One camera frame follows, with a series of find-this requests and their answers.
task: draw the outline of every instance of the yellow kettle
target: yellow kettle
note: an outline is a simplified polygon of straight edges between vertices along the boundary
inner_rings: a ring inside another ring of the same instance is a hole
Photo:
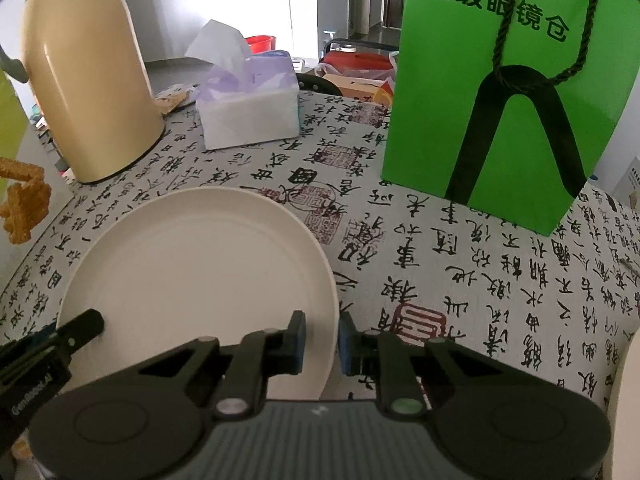
[[[124,0],[27,0],[22,63],[60,153],[83,183],[124,170],[164,131]]]

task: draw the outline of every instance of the shopping bag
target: shopping bag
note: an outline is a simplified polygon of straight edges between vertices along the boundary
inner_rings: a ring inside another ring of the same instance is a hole
[[[640,66],[637,0],[405,0],[383,178],[553,232]]]

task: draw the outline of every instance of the brown food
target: brown food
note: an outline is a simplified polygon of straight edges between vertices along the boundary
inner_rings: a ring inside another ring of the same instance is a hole
[[[43,168],[8,158],[0,158],[0,178],[24,182],[7,188],[0,218],[4,218],[4,230],[13,245],[26,243],[32,229],[49,214],[51,186],[44,182]]]

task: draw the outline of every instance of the twisted rope handle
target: twisted rope handle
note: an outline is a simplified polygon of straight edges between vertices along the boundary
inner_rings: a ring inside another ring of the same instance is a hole
[[[578,50],[578,57],[575,60],[575,63],[572,64],[569,68],[562,70],[562,72],[558,75],[547,79],[546,82],[537,82],[535,84],[524,86],[518,86],[510,83],[504,78],[504,75],[502,74],[502,57],[504,55],[504,45],[507,41],[507,35],[511,28],[511,21],[513,20],[513,13],[516,8],[516,3],[517,0],[507,0],[505,4],[504,16],[502,17],[500,29],[498,30],[498,37],[495,40],[493,63],[494,74],[498,78],[498,81],[511,91],[520,94],[527,94],[542,86],[557,86],[580,72],[587,61],[587,54],[589,53],[589,43],[591,41],[591,33],[593,32],[593,20],[596,14],[596,9],[598,7],[598,0],[589,0],[589,5],[587,6],[587,15],[584,20],[584,28],[582,30],[582,39],[580,40],[580,49]]]

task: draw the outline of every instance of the tablecloth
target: tablecloth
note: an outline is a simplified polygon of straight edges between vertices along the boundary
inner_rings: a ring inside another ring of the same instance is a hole
[[[283,204],[325,250],[360,330],[446,336],[606,406],[640,324],[640,218],[587,184],[550,238],[380,178],[387,108],[301,93],[299,138],[205,152],[191,106],[157,146],[63,210],[0,296],[0,335],[51,323],[82,256],[114,222],[177,189],[230,186]],[[372,396],[367,378],[332,395]]]

